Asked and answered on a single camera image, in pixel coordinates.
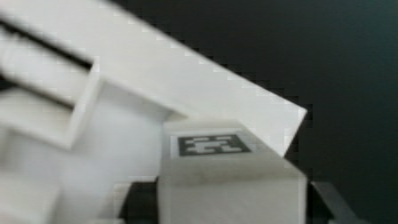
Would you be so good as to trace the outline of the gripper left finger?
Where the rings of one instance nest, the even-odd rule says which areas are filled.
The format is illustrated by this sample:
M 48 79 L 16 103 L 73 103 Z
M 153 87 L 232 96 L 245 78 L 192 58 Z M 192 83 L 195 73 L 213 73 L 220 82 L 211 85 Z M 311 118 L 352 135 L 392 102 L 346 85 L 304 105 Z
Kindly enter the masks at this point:
M 119 211 L 124 224 L 158 224 L 156 182 L 133 182 Z

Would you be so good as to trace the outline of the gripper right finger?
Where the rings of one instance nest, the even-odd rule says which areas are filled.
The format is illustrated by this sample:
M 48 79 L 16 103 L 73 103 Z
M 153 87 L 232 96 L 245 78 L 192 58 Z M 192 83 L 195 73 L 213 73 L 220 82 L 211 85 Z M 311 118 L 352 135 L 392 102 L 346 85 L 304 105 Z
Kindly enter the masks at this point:
M 328 182 L 312 181 L 307 190 L 307 224 L 355 224 L 355 213 Z

